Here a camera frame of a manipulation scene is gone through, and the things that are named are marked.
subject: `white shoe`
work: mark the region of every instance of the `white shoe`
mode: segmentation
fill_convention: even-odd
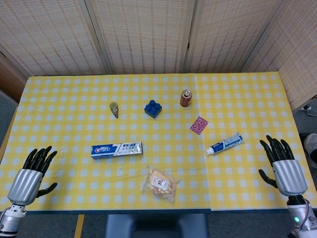
[[[317,150],[317,134],[316,133],[312,133],[312,134],[309,134],[305,141],[304,141],[304,148],[305,150],[307,151],[308,153],[308,162],[309,164],[314,167],[315,169],[317,169],[317,163],[314,162],[312,159],[311,159],[311,153],[314,151],[314,150]]]

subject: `black chair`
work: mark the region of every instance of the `black chair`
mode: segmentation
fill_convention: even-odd
[[[209,238],[206,214],[108,215],[105,238]]]

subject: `toothpaste box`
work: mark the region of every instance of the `toothpaste box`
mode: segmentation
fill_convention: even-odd
[[[111,158],[127,155],[141,155],[142,153],[143,150],[141,141],[134,143],[93,145],[91,147],[91,157],[93,159]]]

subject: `robot finger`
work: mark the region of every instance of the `robot finger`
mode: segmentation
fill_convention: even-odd
[[[48,148],[46,148],[45,150],[44,150],[44,152],[41,154],[41,156],[40,156],[40,158],[37,160],[37,162],[36,162],[36,165],[35,165],[35,167],[34,167],[34,170],[36,170],[36,171],[40,171],[41,170],[41,168],[42,168],[42,166],[43,166],[43,163],[44,163],[44,161],[45,161],[45,158],[46,158],[46,156],[48,155],[48,153],[49,153],[49,151],[51,150],[51,146],[49,146]]]
[[[266,182],[267,184],[269,185],[272,185],[273,187],[277,188],[277,184],[276,184],[276,181],[269,178],[265,172],[263,170],[259,170],[259,174],[261,176],[261,178],[264,180],[264,182]]]
[[[33,160],[33,156],[36,154],[36,152],[38,151],[38,149],[34,149],[32,150],[32,152],[28,155],[28,157],[26,158],[24,165],[23,165],[23,169],[29,169],[31,162]]]
[[[266,135],[267,140],[269,141],[270,145],[271,145],[271,149],[273,152],[273,155],[275,157],[276,161],[281,160],[281,157],[279,155],[279,153],[277,152],[277,145],[275,144],[274,140],[272,139],[272,137],[270,137],[269,135]]]
[[[48,155],[49,151],[51,150],[52,146],[50,145],[48,148],[45,149],[44,153],[43,153],[43,157],[46,158],[46,156]]]
[[[54,182],[48,188],[39,190],[36,197],[38,198],[38,197],[41,197],[43,195],[46,195],[46,194],[52,192],[54,190],[54,188],[56,188],[56,186],[57,186],[57,182]]]
[[[37,163],[37,161],[40,159],[40,157],[41,157],[42,153],[44,152],[44,150],[45,150],[45,149],[42,148],[42,149],[40,149],[40,150],[36,153],[36,155],[34,156],[34,158],[33,158],[33,160],[32,160],[32,163],[31,163],[31,166],[30,166],[29,169],[31,169],[31,170],[34,170],[34,169],[35,169],[36,163]]]
[[[270,147],[268,146],[268,144],[266,144],[263,140],[260,140],[260,143],[261,145],[263,146],[265,152],[266,152],[266,155],[267,155],[267,158],[272,166],[273,162],[275,161],[275,158],[273,156],[273,153],[270,149]]]
[[[48,170],[50,163],[52,161],[52,159],[54,158],[54,156],[57,154],[57,151],[52,152],[48,158],[45,160],[45,162],[43,163],[42,168],[40,169],[40,172],[43,174],[43,177],[46,173],[46,171]]]
[[[276,145],[276,150],[278,152],[278,155],[280,156],[281,160],[287,160],[287,156],[284,150],[284,147],[282,146],[281,142],[279,142],[277,139],[273,139],[274,144]]]
[[[295,160],[293,152],[291,150],[291,147],[288,145],[288,143],[285,140],[281,140],[281,143],[283,144],[285,151],[286,151],[286,155],[288,157],[289,160]]]

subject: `beige wall panel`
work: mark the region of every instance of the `beige wall panel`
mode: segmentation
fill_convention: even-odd
[[[2,0],[0,29],[30,75],[105,73],[76,0]]]
[[[178,73],[193,0],[91,0],[116,74]]]
[[[239,72],[281,0],[198,0],[186,72]]]
[[[295,110],[317,94],[316,39],[317,1],[288,0],[243,70],[278,70]]]

